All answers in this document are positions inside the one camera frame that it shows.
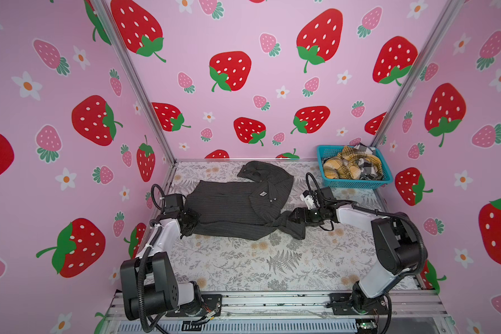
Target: clothing pile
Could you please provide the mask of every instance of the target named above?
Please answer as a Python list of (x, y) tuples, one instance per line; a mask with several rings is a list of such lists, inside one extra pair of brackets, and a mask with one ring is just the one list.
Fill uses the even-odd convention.
[(344, 146), (337, 156), (321, 163), (326, 178), (381, 180), (384, 177), (382, 162), (376, 156), (375, 148), (368, 148), (363, 144)]

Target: strawberry wallpaper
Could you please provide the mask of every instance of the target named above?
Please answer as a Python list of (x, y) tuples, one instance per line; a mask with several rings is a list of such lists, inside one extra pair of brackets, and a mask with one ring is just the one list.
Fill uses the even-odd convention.
[(370, 143), (446, 3), (106, 1), (180, 159)]
[(455, 329), (501, 333), (501, 0), (463, 5), (380, 149)]
[(169, 164), (109, 42), (89, 1), (0, 1), (0, 333), (99, 333), (146, 231)]

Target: pinstripe fabric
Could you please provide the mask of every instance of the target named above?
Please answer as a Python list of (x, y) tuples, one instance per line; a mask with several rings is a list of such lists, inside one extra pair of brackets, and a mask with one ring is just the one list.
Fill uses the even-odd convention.
[(238, 177), (254, 182), (201, 180), (187, 196), (186, 207), (200, 214), (193, 233), (258, 240), (279, 229), (304, 239), (306, 226), (288, 221), (291, 212), (281, 214), (293, 176), (273, 164), (251, 161)]

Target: blue plastic basket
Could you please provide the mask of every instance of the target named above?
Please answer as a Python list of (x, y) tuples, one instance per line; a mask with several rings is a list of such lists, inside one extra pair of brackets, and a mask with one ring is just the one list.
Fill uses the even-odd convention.
[(337, 178), (326, 178), (323, 171), (323, 159), (335, 157), (339, 152), (343, 150), (343, 146), (339, 145), (320, 145), (317, 147), (317, 160), (319, 161), (319, 169), (321, 171), (321, 177), (323, 178), (323, 184), (325, 186), (331, 186), (333, 188), (361, 188), (361, 189), (376, 189), (382, 184), (388, 184), (393, 181), (392, 172), (389, 170), (388, 164), (384, 157), (382, 156), (379, 149), (376, 149), (375, 155), (382, 162), (382, 171), (384, 172), (384, 177), (382, 180), (345, 180)]

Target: pink wall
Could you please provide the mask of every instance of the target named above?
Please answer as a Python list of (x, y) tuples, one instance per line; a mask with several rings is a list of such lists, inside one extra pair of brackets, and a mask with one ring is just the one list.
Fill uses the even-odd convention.
[[(430, 61), (438, 71), (417, 82), (381, 146), (398, 186), (389, 184), (384, 196), (392, 211), (404, 211), (419, 224), (432, 264), (426, 277), (439, 284), (460, 333), (501, 333), (501, 34), (483, 47), (496, 31), (501, 1), (466, 3)], [(479, 59), (491, 65), (481, 71)], [(428, 132), (447, 110), (451, 122)], [(408, 111), (412, 124), (404, 133)], [(458, 123), (455, 130), (451, 123)], [(446, 133), (439, 147), (441, 130)], [(418, 143), (424, 145), (422, 155)], [(417, 170), (404, 171), (411, 167)], [(414, 174), (423, 176), (425, 190), (433, 189), (421, 201), (411, 195), (421, 193), (419, 186), (412, 189), (420, 183)]]
[[(366, 132), (366, 125), (369, 128), (374, 118), (381, 120), (379, 115), (386, 112), (399, 89), (394, 81), (378, 81), (386, 77), (388, 66), (399, 65), (402, 69), (414, 61), (414, 48), (421, 49), (446, 3), (187, 0), (184, 6), (181, 1), (107, 1), (149, 98), (160, 103), (159, 110), (168, 112), (161, 123), (167, 125), (165, 130), (172, 130), (164, 134), (176, 158), (198, 159), (215, 150), (224, 150), (231, 158), (274, 158), (293, 153), (294, 149), (301, 158), (314, 158), (316, 145), (347, 144), (356, 138), (370, 143), (373, 134)], [(361, 26), (371, 30), (365, 38), (358, 35)], [(146, 44), (141, 40), (145, 34)], [(396, 38), (388, 45), (396, 36), (407, 41)], [(305, 51), (309, 45), (318, 45), (317, 56), (321, 59), (312, 58)], [(297, 46), (302, 46), (304, 59)], [(304, 73), (305, 59), (318, 65), (309, 63)], [(216, 81), (210, 76), (210, 65), (214, 77), (221, 82), (214, 92)], [(219, 77), (216, 71), (226, 75)], [(344, 75), (346, 84), (341, 81)], [(232, 91), (223, 90), (227, 86)], [(282, 89), (289, 93), (280, 95)], [(308, 97), (303, 89), (309, 91)], [(364, 105), (352, 111), (357, 101)], [(308, 133), (296, 129), (290, 134), (296, 128), (294, 117), (305, 120), (312, 110), (318, 117), (309, 117), (310, 124), (300, 126)], [(176, 118), (180, 113), (183, 125), (180, 126), (181, 118), (172, 124), (169, 115)], [(319, 122), (329, 114), (325, 122)], [(241, 126), (237, 132), (234, 121), (240, 117), (247, 120), (236, 122), (236, 127)], [(252, 132), (256, 134), (253, 141)], [(284, 136), (275, 138), (279, 133)], [(280, 139), (276, 141), (281, 144), (274, 145), (274, 139)]]
[[(137, 224), (148, 222), (152, 210), (145, 195), (167, 172), (145, 115), (134, 112), (136, 96), (115, 51), (98, 33), (94, 42), (93, 29), (83, 1), (17, 1), (13, 7), (0, 1), (0, 333), (93, 333), (102, 319), (95, 314), (105, 313), (120, 288), (119, 278), (112, 276), (129, 258), (123, 238), (129, 239)], [(63, 67), (69, 70), (66, 76), (55, 69), (53, 47), (36, 43), (54, 67), (49, 68), (34, 50), (34, 39), (55, 46), (58, 58), (68, 64)], [(110, 84), (113, 68), (120, 76), (120, 83), (113, 80), (120, 96)], [(73, 113), (93, 95), (100, 98)], [(97, 120), (110, 124), (103, 114), (107, 110), (97, 113), (104, 101), (123, 124), (116, 126), (113, 141), (104, 138), (111, 126), (104, 128)], [(79, 126), (78, 131), (73, 126), (86, 121), (97, 126)], [(47, 138), (41, 143), (36, 135), (46, 124), (51, 127), (43, 129)], [(144, 135), (156, 158), (148, 182), (136, 162)], [(131, 152), (126, 157), (131, 158), (130, 167), (123, 163), (122, 144)], [(48, 163), (41, 154), (49, 154)], [(103, 168), (102, 180), (96, 183), (92, 174), (102, 166), (113, 178)], [(123, 187), (128, 189), (125, 199)], [(124, 213), (124, 226), (115, 237), (118, 212)], [(71, 222), (72, 231), (67, 230)], [(60, 248), (36, 257), (56, 245)]]

